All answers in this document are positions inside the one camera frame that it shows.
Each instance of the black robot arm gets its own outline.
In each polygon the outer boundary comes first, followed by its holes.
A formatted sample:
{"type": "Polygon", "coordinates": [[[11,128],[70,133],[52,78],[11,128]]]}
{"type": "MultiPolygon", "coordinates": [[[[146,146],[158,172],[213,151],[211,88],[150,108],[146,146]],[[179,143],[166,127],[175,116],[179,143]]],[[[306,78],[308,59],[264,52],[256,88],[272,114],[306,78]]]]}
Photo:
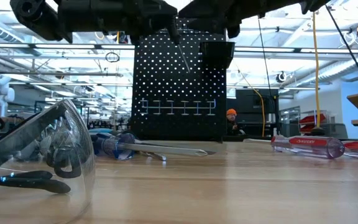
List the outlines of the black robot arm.
{"type": "Polygon", "coordinates": [[[45,0],[11,0],[17,20],[45,40],[73,42],[72,32],[119,30],[134,45],[141,37],[167,28],[178,44],[175,18],[178,11],[163,0],[54,0],[58,11],[45,0]]]}

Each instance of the person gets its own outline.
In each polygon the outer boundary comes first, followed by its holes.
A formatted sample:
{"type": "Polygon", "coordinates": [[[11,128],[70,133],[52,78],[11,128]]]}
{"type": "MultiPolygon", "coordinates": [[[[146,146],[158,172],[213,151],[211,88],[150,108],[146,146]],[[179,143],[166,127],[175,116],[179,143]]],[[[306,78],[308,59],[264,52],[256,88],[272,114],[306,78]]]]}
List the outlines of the person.
{"type": "Polygon", "coordinates": [[[229,109],[226,112],[227,118],[227,135],[236,136],[240,134],[238,125],[236,123],[237,112],[235,109],[229,109]]]}

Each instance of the wall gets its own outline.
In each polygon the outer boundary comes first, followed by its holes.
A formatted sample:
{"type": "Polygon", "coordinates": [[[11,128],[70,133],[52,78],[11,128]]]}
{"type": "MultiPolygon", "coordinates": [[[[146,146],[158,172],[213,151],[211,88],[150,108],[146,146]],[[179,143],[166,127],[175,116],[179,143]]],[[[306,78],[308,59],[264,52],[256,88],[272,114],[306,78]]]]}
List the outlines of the wall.
{"type": "Polygon", "coordinates": [[[27,89],[25,86],[15,85],[15,100],[13,103],[26,106],[34,106],[35,101],[45,100],[46,92],[27,89]]]}
{"type": "MultiPolygon", "coordinates": [[[[358,72],[349,74],[350,77],[358,77],[358,72]]],[[[358,119],[358,109],[347,99],[349,95],[358,94],[357,82],[342,82],[342,111],[343,123],[346,125],[347,135],[351,139],[358,139],[358,127],[352,125],[352,120],[358,119]]]]}
{"type": "MultiPolygon", "coordinates": [[[[335,81],[332,85],[321,85],[319,91],[320,109],[327,110],[330,116],[335,117],[336,123],[343,121],[342,117],[342,91],[341,81],[335,81]]],[[[280,99],[280,110],[300,106],[301,113],[316,109],[316,97],[314,91],[300,91],[293,100],[280,99]]]]}

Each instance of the ceiling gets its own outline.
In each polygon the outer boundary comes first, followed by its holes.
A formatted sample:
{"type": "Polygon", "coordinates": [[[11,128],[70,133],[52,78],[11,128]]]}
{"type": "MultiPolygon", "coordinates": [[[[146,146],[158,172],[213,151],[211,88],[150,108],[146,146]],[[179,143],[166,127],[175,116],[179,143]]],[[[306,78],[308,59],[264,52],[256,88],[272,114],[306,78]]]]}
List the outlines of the ceiling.
{"type": "MultiPolygon", "coordinates": [[[[190,0],[167,0],[169,4],[177,7],[179,10],[186,6],[190,0]]],[[[348,32],[350,28],[355,29],[358,26],[358,0],[336,0],[330,3],[335,9],[333,15],[336,18],[341,30],[348,32]]],[[[313,28],[311,13],[303,15],[300,5],[284,7],[282,9],[267,13],[266,17],[260,20],[262,29],[262,38],[264,47],[301,47],[313,48],[313,28]]],[[[56,44],[56,42],[47,42],[31,30],[19,24],[11,11],[9,0],[0,0],[0,28],[14,35],[23,42],[56,44]]],[[[319,48],[344,48],[340,36],[329,17],[325,8],[321,8],[316,19],[316,28],[319,48]]],[[[355,37],[355,31],[347,34],[346,38],[352,48],[358,49],[358,39],[355,37]]],[[[262,46],[259,23],[257,17],[244,19],[241,24],[241,33],[238,37],[230,41],[236,42],[236,46],[260,47],[262,46]]],[[[88,32],[75,33],[75,44],[113,44],[112,37],[104,37],[102,33],[88,32]]],[[[127,111],[131,107],[132,98],[132,78],[133,78],[133,50],[78,50],[78,49],[37,49],[41,56],[34,57],[32,54],[14,51],[12,49],[0,49],[0,71],[22,71],[28,72],[24,67],[37,68],[37,72],[70,72],[70,73],[118,73],[119,76],[65,76],[63,79],[55,76],[34,75],[27,77],[37,82],[58,82],[58,83],[118,83],[124,86],[96,86],[94,91],[100,98],[116,99],[115,107],[118,110],[127,111]],[[120,56],[120,61],[110,63],[105,60],[108,52],[114,52],[120,56]],[[15,61],[18,64],[12,64],[5,59],[15,61]]],[[[324,58],[320,60],[322,67],[336,63],[338,60],[350,60],[350,56],[344,58],[324,58]]],[[[289,77],[302,79],[315,71],[314,54],[299,58],[297,54],[270,54],[267,63],[263,59],[263,54],[235,54],[235,59],[227,70],[227,85],[246,85],[246,81],[238,70],[246,76],[251,85],[267,85],[266,67],[270,77],[270,84],[279,85],[275,81],[278,73],[285,72],[289,77]]],[[[66,91],[79,96],[90,96],[90,92],[81,90],[81,87],[75,86],[44,86],[48,90],[43,91],[46,95],[52,96],[49,90],[66,91]]]]}

